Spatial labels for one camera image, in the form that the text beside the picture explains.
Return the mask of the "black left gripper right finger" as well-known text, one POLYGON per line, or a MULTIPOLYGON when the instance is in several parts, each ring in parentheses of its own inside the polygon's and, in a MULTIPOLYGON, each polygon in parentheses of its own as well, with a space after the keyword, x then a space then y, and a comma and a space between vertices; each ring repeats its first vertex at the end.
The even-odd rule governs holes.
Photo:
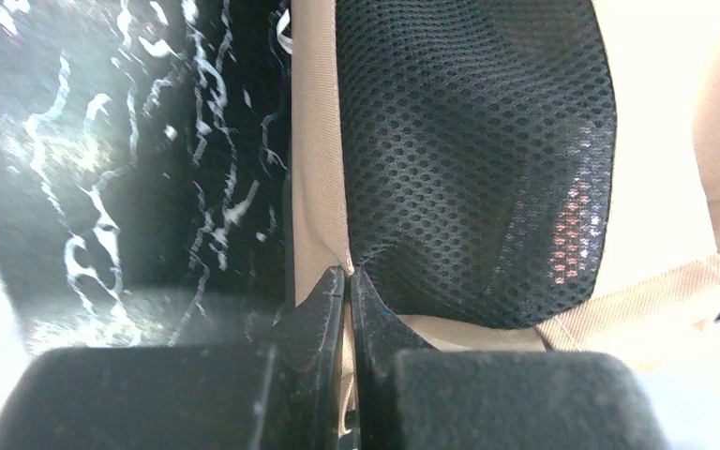
POLYGON ((363 449, 666 449, 632 371, 598 352, 442 352, 351 280, 363 449))

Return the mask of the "tan fabric pet tent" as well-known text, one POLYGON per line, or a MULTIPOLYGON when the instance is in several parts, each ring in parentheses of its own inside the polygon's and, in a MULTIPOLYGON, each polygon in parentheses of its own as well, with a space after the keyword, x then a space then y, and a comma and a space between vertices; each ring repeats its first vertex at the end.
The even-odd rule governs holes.
POLYGON ((604 353, 720 449, 720 1, 287 1, 297 308, 345 275, 442 352, 604 353))

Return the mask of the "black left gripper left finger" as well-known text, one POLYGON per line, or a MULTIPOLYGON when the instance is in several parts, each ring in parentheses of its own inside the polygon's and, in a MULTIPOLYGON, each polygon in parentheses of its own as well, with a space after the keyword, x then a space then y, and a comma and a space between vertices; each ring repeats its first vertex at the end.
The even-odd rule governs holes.
POLYGON ((334 449, 345 275, 254 343, 48 352, 0 414, 0 449, 334 449))

